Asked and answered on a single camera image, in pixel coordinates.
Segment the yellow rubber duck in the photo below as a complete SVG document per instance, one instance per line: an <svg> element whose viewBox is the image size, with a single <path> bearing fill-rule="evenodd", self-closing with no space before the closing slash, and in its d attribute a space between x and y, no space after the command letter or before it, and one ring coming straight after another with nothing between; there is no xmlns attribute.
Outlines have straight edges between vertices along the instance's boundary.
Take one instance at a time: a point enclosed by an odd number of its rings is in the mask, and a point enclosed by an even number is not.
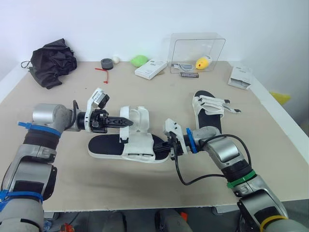
<svg viewBox="0 0 309 232"><path fill-rule="evenodd" d="M196 69L205 69L207 68L212 62L212 58L210 56L204 56L197 60L195 63Z"/></svg>

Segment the small white box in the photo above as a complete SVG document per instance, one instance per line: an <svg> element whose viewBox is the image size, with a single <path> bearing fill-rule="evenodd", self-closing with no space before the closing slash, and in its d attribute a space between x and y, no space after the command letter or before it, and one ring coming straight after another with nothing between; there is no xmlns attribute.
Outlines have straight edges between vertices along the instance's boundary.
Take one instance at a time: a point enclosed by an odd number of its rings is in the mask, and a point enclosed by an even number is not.
<svg viewBox="0 0 309 232"><path fill-rule="evenodd" d="M241 89L249 89L252 80L252 69L246 66L234 66L227 84Z"/></svg>
<svg viewBox="0 0 309 232"><path fill-rule="evenodd" d="M155 75L161 72L168 63L166 61L151 59L144 65L135 70L135 75L151 80Z"/></svg>

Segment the table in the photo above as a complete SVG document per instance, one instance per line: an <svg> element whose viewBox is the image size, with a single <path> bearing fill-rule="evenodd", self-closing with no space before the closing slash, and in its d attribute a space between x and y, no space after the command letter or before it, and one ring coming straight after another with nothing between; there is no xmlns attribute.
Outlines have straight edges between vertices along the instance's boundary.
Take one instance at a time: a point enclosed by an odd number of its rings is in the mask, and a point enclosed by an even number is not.
<svg viewBox="0 0 309 232"><path fill-rule="evenodd" d="M150 113L150 130L166 139L162 125L167 118L185 131L195 129L191 106L194 93L206 90L215 97L229 99L241 114L225 113L223 133L239 136L250 150L253 168L281 201L309 198L309 166L273 117L249 90L227 85L231 66L217 63L212 72L198 79L180 78L165 73L146 80L134 75L134 67L121 62L110 70L104 84L104 72L96 71L100 62L79 62L78 68L61 77L63 85L51 90L40 87L28 73L0 104L0 176L13 160L26 130L17 121L29 122L38 103L60 103L80 109L93 91L100 87L109 94L106 110L118 116L124 105L145 106ZM145 164L124 160L95 159L87 153L88 141L97 134L64 132L57 147L54 165L58 168L53 196L43 203L46 211L116 210L163 207L216 206L235 204L237 198L226 187L226 180L212 177L184 186L173 161ZM220 171L206 152L181 156L180 169L186 181Z"/></svg>

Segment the white ball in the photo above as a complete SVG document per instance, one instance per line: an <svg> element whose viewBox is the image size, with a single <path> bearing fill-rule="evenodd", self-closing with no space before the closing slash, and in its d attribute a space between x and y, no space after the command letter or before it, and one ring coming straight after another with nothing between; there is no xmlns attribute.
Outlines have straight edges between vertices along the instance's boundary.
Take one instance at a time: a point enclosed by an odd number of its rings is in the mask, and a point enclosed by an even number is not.
<svg viewBox="0 0 309 232"><path fill-rule="evenodd" d="M115 63L115 64L118 64L120 59L119 57L112 57L112 61Z"/></svg>

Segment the green band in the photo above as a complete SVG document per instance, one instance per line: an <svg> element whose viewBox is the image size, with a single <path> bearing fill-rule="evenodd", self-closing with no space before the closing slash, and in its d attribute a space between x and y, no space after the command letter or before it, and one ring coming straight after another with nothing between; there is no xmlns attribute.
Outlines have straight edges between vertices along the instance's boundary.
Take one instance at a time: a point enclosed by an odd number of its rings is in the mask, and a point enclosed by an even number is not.
<svg viewBox="0 0 309 232"><path fill-rule="evenodd" d="M233 182L228 182L227 187L232 189L236 185L242 184L242 183L246 182L247 180L250 180L254 175L255 175L255 171L252 170L251 172L246 174L244 177L239 178L237 180L234 180Z"/></svg>

